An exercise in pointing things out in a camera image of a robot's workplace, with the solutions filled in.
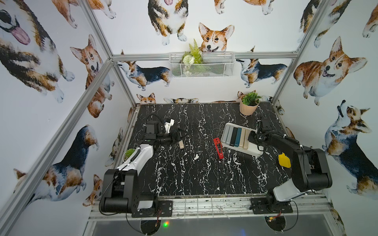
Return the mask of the black plier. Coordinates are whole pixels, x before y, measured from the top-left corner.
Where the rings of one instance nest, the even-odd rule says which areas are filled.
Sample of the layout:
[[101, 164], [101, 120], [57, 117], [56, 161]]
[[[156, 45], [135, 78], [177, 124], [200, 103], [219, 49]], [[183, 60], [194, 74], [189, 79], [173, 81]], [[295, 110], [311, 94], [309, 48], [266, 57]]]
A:
[[232, 132], [232, 136], [231, 136], [231, 140], [230, 140], [230, 145], [232, 147], [235, 145], [237, 133], [238, 133], [238, 128], [237, 127], [233, 127], [233, 132]]

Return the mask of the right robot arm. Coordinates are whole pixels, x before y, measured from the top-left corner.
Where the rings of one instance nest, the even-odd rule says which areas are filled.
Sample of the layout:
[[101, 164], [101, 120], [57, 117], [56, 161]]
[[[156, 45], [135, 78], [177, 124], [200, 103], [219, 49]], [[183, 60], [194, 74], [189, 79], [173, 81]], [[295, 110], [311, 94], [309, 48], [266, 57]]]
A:
[[273, 130], [266, 120], [258, 119], [257, 130], [248, 140], [258, 148], [274, 147], [290, 162], [291, 177], [280, 186], [269, 190], [269, 204], [288, 203], [308, 191], [320, 191], [333, 184], [325, 152], [302, 145], [298, 140]]

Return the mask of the teal plier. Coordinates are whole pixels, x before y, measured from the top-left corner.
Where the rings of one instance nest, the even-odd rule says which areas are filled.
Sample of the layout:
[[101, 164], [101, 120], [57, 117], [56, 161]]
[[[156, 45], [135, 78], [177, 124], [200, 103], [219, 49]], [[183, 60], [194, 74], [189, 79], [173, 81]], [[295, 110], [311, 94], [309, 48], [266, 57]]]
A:
[[234, 142], [235, 147], [239, 147], [240, 145], [241, 132], [242, 132], [242, 128], [237, 128], [237, 133], [236, 133], [235, 142]]

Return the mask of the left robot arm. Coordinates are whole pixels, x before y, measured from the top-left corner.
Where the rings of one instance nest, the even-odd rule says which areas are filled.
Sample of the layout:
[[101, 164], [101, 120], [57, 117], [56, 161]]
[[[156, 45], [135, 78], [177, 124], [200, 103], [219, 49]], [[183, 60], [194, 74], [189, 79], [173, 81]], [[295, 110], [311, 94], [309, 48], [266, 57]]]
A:
[[104, 174], [98, 207], [100, 213], [107, 216], [129, 213], [134, 218], [158, 215], [161, 212], [158, 197], [153, 193], [141, 192], [138, 176], [157, 149], [182, 141], [186, 134], [178, 127], [170, 127], [167, 131], [159, 121], [147, 122], [131, 156], [122, 165]]

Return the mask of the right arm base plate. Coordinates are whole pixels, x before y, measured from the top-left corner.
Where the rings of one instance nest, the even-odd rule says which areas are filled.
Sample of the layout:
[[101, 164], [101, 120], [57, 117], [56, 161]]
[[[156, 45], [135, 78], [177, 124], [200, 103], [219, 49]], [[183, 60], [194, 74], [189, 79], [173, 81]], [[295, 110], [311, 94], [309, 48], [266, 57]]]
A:
[[250, 202], [254, 214], [293, 213], [290, 202], [272, 202], [266, 198], [250, 198]]

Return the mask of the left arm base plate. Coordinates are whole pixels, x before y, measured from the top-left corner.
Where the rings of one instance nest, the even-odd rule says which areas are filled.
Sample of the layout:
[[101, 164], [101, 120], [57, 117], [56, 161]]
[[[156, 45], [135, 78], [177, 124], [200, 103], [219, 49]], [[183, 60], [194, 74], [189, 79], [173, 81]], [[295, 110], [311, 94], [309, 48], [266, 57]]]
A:
[[141, 208], [132, 213], [132, 218], [146, 218], [146, 217], [171, 217], [173, 210], [172, 201], [157, 201], [153, 202], [150, 208]]

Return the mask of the grey plier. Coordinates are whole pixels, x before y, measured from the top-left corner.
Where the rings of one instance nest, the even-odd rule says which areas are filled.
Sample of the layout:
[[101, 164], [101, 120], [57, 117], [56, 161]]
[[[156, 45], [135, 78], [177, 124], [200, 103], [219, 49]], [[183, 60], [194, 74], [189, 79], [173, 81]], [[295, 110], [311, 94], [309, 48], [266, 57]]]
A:
[[223, 135], [222, 135], [222, 138], [221, 138], [221, 142], [223, 144], [226, 143], [227, 141], [227, 137], [228, 137], [228, 133], [229, 133], [229, 129], [230, 129], [230, 125], [226, 125], [225, 128], [224, 128], [224, 131], [223, 131]]
[[226, 144], [230, 146], [230, 143], [231, 143], [231, 139], [232, 139], [232, 135], [233, 135], [233, 130], [234, 130], [234, 127], [233, 126], [229, 126], [229, 131], [228, 131], [228, 134], [227, 134], [227, 139], [226, 139]]

